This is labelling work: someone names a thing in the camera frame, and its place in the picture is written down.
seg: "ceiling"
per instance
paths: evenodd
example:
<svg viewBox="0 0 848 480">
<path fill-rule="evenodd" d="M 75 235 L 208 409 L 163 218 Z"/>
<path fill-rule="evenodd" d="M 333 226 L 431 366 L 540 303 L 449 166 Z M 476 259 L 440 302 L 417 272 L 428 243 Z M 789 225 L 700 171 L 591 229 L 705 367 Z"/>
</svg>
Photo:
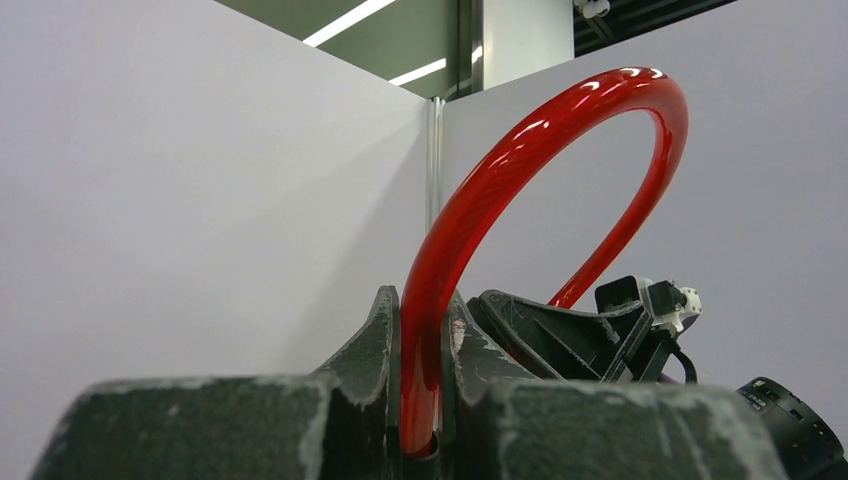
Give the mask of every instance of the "ceiling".
<svg viewBox="0 0 848 480">
<path fill-rule="evenodd" d="M 303 40 L 363 0 L 217 0 L 272 28 Z M 472 28 L 470 4 L 484 0 L 397 0 L 318 46 L 385 79 L 395 78 L 441 58 L 447 67 L 403 85 L 422 97 L 446 95 L 460 83 L 460 45 Z M 642 33 L 697 15 L 734 0 L 610 0 L 603 18 L 574 14 L 575 55 L 585 55 Z"/>
</svg>

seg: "black cylindrical motor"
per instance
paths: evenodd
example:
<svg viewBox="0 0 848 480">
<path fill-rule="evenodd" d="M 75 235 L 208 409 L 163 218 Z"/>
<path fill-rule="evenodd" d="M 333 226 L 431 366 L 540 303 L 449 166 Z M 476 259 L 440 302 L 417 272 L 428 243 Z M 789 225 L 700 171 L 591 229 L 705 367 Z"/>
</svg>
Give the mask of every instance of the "black cylindrical motor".
<svg viewBox="0 0 848 480">
<path fill-rule="evenodd" d="M 842 444 L 830 427 L 779 383 L 759 377 L 737 392 L 766 424 L 792 480 L 819 478 L 838 462 L 845 463 Z"/>
</svg>

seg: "white pillar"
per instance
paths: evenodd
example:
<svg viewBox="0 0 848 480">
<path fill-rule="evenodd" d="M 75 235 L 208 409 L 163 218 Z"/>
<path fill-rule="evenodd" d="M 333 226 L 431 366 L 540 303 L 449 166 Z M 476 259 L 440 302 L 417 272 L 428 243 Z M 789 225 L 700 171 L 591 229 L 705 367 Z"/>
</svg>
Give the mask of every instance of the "white pillar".
<svg viewBox="0 0 848 480">
<path fill-rule="evenodd" d="M 574 58 L 571 0 L 482 0 L 483 88 Z"/>
</svg>

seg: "glossy red pipe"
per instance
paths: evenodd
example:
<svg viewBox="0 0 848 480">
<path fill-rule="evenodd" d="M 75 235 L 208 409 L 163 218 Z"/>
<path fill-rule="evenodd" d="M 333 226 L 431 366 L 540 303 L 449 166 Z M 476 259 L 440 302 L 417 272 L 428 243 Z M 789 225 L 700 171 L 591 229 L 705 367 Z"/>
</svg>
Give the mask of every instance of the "glossy red pipe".
<svg viewBox="0 0 848 480">
<path fill-rule="evenodd" d="M 628 67 L 569 88 L 507 133 L 445 205 L 418 251 L 401 303 L 400 440 L 405 454 L 430 453 L 441 385 L 441 321 L 477 245 L 515 195 L 563 148 L 632 110 L 646 110 L 654 118 L 653 159 L 630 206 L 550 301 L 572 306 L 627 245 L 677 169 L 689 120 L 686 100 L 673 80 L 653 68 Z"/>
</svg>

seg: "red hose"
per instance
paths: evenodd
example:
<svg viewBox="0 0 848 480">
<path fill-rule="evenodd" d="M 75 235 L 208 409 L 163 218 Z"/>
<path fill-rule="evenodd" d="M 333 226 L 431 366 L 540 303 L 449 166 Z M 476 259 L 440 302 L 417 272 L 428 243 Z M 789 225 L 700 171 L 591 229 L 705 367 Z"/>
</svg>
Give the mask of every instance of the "red hose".
<svg viewBox="0 0 848 480">
<path fill-rule="evenodd" d="M 412 265 L 401 303 L 402 451 L 430 453 L 441 385 L 440 327 L 468 260 L 518 192 L 563 148 L 599 123 L 647 110 L 656 125 L 648 173 L 627 210 L 550 304 L 568 308 L 592 285 L 656 206 L 683 154 L 686 100 L 651 68 L 621 68 L 560 93 L 515 126 L 480 161 L 445 205 Z"/>
</svg>

